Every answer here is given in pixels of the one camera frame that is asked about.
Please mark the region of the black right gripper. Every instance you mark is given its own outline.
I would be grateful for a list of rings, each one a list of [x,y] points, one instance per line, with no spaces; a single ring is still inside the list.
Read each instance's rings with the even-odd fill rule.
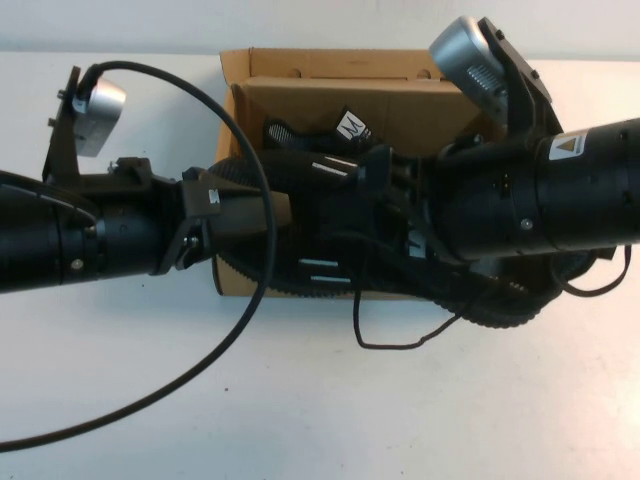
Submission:
[[[451,144],[421,162],[378,145],[366,153],[366,193],[396,192],[395,243],[412,259],[471,263],[540,253],[538,138]]]

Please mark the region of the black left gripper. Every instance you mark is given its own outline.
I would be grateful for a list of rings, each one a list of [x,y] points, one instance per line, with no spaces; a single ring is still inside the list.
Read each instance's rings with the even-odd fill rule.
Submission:
[[[202,168],[179,180],[148,168],[116,168],[57,186],[69,203],[56,209],[62,285],[187,269],[212,257],[213,235],[267,230],[262,190]],[[267,197],[276,214],[291,213],[287,194],[268,190]]]

